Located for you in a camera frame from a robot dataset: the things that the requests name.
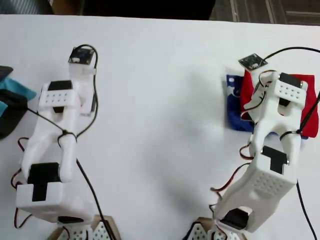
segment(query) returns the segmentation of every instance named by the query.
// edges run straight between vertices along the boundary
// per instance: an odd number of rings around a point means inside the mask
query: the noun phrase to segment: circuit board
[[[255,53],[240,59],[239,63],[248,71],[258,69],[268,64],[265,60],[263,60]]]

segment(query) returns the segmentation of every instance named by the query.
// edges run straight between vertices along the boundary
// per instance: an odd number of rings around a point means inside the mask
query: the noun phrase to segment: white plastic part
[[[262,154],[264,140],[270,132],[281,136],[300,128],[305,106],[307,83],[302,82],[302,88],[295,87],[280,81],[278,75],[276,72],[269,74],[266,79],[271,80],[269,86],[256,87],[251,102],[245,105],[246,109],[256,106],[261,92],[266,91],[262,104],[248,111],[255,122],[259,121],[250,136],[249,152],[254,159],[244,175],[226,190],[214,209],[214,219],[223,230],[235,233],[256,231],[276,211],[279,201],[297,183],[296,168],[301,144],[299,134],[287,134],[281,140],[283,151],[287,155],[287,164],[282,165],[282,174],[271,170],[271,159]],[[289,104],[286,107],[279,105],[280,98],[288,100]],[[244,229],[238,230],[220,221],[229,211],[240,207],[252,210]]]
[[[77,90],[48,90],[48,88],[49,83],[42,88],[38,113],[62,129],[76,134],[81,108]],[[63,107],[63,112],[55,113],[53,107]],[[58,137],[61,134],[62,130],[57,126],[38,117],[21,162],[25,180],[29,177],[32,164],[46,163],[46,159],[43,159],[44,154],[51,145],[58,143]],[[16,206],[39,219],[52,223],[58,222],[59,216],[67,216],[83,220],[83,222],[71,223],[72,225],[90,224],[94,217],[93,199],[88,198],[84,186],[74,180],[75,171],[80,175],[76,164],[76,138],[72,134],[67,134],[60,138],[59,143],[62,150],[62,158],[58,161],[58,175],[61,182],[49,182],[45,200],[42,201],[33,201],[33,184],[19,185]]]
[[[225,235],[222,231],[217,229],[213,234],[213,240],[240,240],[240,237],[232,231],[224,230]]]
[[[102,222],[99,222],[92,234],[93,240],[110,240],[110,236]]]
[[[73,226],[67,228],[70,234],[65,229],[63,229],[62,233],[58,237],[57,240],[92,240],[93,232],[90,225],[85,226]]]
[[[70,133],[77,132],[78,117],[80,115],[80,98],[76,90],[48,91],[49,84],[45,84],[38,106],[38,113],[51,120],[62,129]],[[55,113],[53,107],[64,107],[63,113]],[[28,179],[32,164],[42,161],[42,156],[51,144],[57,144],[58,137],[62,134],[61,129],[49,121],[38,117],[33,135],[28,140],[21,168],[25,179]],[[65,135],[60,138],[62,160],[59,167],[59,176],[63,183],[70,182],[73,177],[74,164],[76,163],[76,138]]]
[[[206,231],[204,230],[204,228],[200,223],[196,223],[191,229],[191,232],[187,240],[206,240],[206,239],[207,239]]]
[[[94,218],[95,205],[81,187],[75,181],[49,182],[45,200],[32,201],[34,185],[18,185],[15,204],[17,208],[50,223],[57,223],[59,216],[71,216],[83,219],[83,222],[70,223],[71,225],[90,224]]]
[[[96,73],[96,69],[90,65],[69,63],[69,75],[80,96],[82,115],[91,114],[94,99],[93,77]]]
[[[76,226],[68,228],[70,233],[70,238],[68,238],[68,233],[63,230],[57,240],[110,240],[110,236],[102,222],[93,231],[90,226]]]

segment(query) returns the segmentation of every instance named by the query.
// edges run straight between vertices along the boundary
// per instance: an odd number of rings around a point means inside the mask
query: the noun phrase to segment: teal fabric
[[[0,81],[0,89],[7,89],[15,94],[25,96],[28,101],[30,101],[36,96],[36,92],[23,86],[22,84],[11,79],[10,77],[6,77]]]
[[[7,107],[7,104],[5,104],[3,101],[0,101],[0,117],[2,116]]]

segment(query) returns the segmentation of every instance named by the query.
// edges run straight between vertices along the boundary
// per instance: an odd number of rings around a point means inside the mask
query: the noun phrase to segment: perforated white plate
[[[110,236],[102,222],[98,224],[94,232],[90,226],[78,226],[78,227],[67,227],[70,232],[70,238],[68,233],[63,230],[57,240],[86,240],[88,232],[88,240],[110,240]]]
[[[227,232],[226,234],[228,234],[228,238],[227,240],[240,240],[240,238],[238,237],[238,235],[234,232]],[[216,232],[214,233],[214,240],[226,240],[226,235],[221,232],[219,229],[216,230]]]
[[[207,233],[200,223],[196,223],[187,240],[207,240]]]
[[[98,224],[93,232],[93,240],[109,240],[110,236],[102,222]]]

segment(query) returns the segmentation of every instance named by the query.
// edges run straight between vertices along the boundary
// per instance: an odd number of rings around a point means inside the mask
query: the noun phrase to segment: blue fabric
[[[23,86],[19,82],[6,77],[0,81],[0,89],[7,89],[15,94],[25,96],[28,101],[33,99],[36,96],[36,93],[31,89]]]
[[[229,124],[232,129],[238,131],[252,132],[254,130],[252,124],[249,121],[242,120],[240,118],[241,106],[240,106],[240,90],[243,76],[227,75],[227,116]]]
[[[0,101],[0,117],[2,116],[7,107],[7,104],[5,104],[3,101]]]

